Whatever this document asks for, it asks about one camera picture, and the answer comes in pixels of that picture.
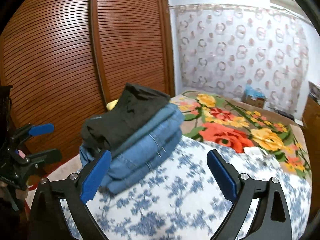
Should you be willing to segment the left hand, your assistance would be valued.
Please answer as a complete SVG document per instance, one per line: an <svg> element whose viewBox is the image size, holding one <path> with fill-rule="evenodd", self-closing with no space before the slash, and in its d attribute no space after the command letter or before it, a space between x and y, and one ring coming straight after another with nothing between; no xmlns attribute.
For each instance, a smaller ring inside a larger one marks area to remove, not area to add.
<svg viewBox="0 0 320 240"><path fill-rule="evenodd" d="M14 187L9 187L8 189L8 184L1 181L0 182L0 187L1 187L1 199L5 201L11 201L14 199L24 201L29 193L29 189L26 188L25 190L21 189L16 189Z"/></svg>

